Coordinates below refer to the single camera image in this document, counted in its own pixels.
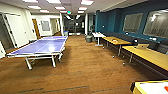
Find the ping pong table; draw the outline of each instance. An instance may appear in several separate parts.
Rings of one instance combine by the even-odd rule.
[[[46,59],[51,58],[53,67],[56,67],[54,58],[59,55],[58,60],[62,57],[65,50],[65,42],[68,36],[43,37],[33,43],[30,43],[16,51],[7,54],[8,57],[25,57],[28,68],[32,70],[29,59]]]

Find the cabinet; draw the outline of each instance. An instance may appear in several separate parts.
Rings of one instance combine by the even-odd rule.
[[[5,54],[6,54],[6,52],[5,52],[5,50],[4,50],[3,46],[2,46],[2,43],[0,41],[0,59],[5,57]]]

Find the door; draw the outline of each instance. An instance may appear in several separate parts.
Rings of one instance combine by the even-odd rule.
[[[16,46],[21,47],[29,43],[29,40],[26,36],[26,31],[23,27],[21,16],[6,14],[6,17],[11,29],[11,33],[13,34],[14,39],[16,41]]]
[[[32,21],[33,21],[33,25],[34,25],[34,29],[35,29],[35,32],[36,32],[37,39],[39,39],[40,38],[40,33],[39,33],[39,30],[38,30],[37,21],[36,21],[36,19],[32,19]]]
[[[3,48],[5,50],[14,48],[8,30],[6,28],[2,14],[0,14],[0,41],[2,42]]]

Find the window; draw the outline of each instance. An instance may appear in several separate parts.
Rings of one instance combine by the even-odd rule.
[[[150,12],[143,34],[168,38],[168,9]]]
[[[123,31],[137,32],[141,23],[142,13],[126,15]]]

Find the table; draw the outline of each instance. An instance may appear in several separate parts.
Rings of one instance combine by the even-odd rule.
[[[110,42],[114,45],[119,45],[120,46],[119,49],[118,49],[118,56],[120,55],[122,45],[131,44],[131,42],[128,42],[128,41],[125,41],[125,40],[122,40],[122,39],[119,39],[119,38],[116,38],[116,37],[112,37],[112,36],[111,37],[103,37],[103,39],[107,40],[107,47],[108,47],[108,42]]]
[[[145,81],[133,83],[131,89],[134,94],[168,94],[165,86],[168,86],[168,80]]]
[[[52,36],[43,37],[34,43],[28,44],[16,51],[7,54],[8,57],[25,57],[28,68],[31,70],[32,66],[29,59],[45,59],[51,58],[53,67],[56,67],[54,58],[59,55],[61,58],[62,51],[65,50],[65,42],[68,36]]]
[[[168,71],[168,55],[151,50],[151,49],[137,49],[134,46],[123,46],[122,48],[131,52],[129,63],[132,61],[133,54],[159,66]]]
[[[95,46],[103,46],[103,44],[100,44],[100,40],[99,40],[99,37],[106,37],[105,35],[101,34],[101,33],[97,33],[97,32],[94,32],[92,33],[94,37],[97,37],[98,38],[98,41],[97,41],[97,44],[95,44]]]

